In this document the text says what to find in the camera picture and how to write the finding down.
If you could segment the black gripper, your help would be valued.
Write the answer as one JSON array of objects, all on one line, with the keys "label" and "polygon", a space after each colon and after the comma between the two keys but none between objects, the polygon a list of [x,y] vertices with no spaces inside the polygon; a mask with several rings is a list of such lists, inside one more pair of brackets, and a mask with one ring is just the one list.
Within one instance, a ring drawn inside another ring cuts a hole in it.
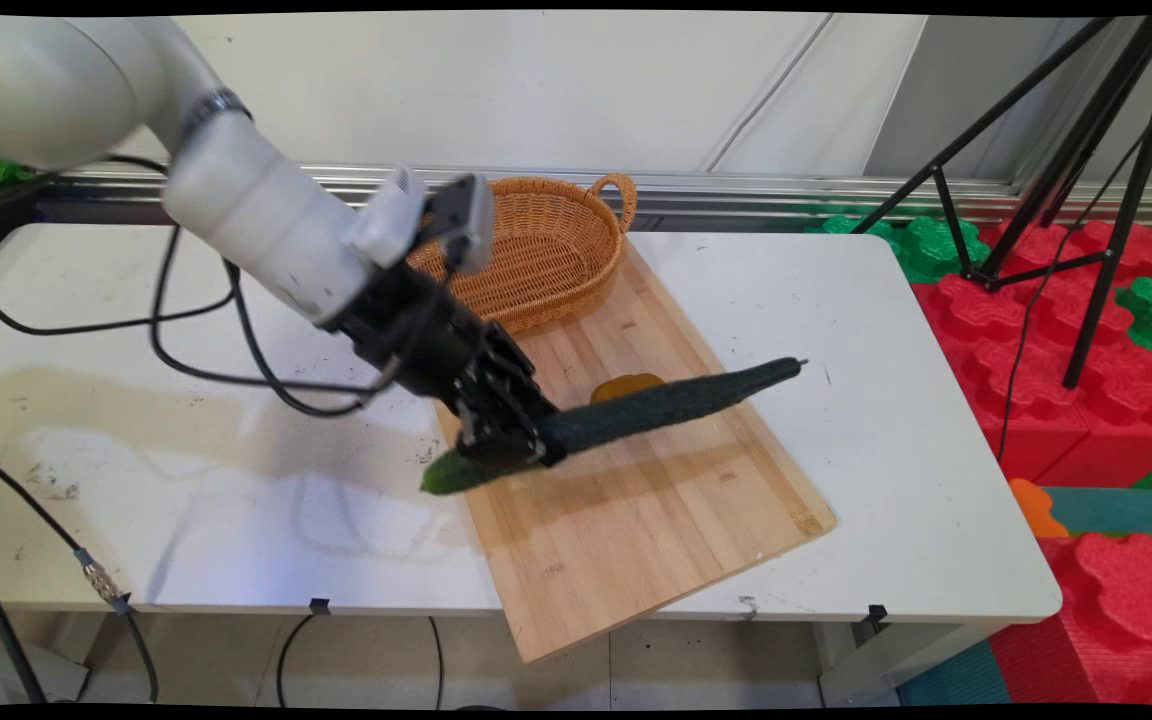
[{"label": "black gripper", "polygon": [[568,450],[544,420],[559,409],[505,328],[485,323],[429,273],[399,263],[325,325],[415,396],[456,406],[454,450],[490,469],[552,468]]}]

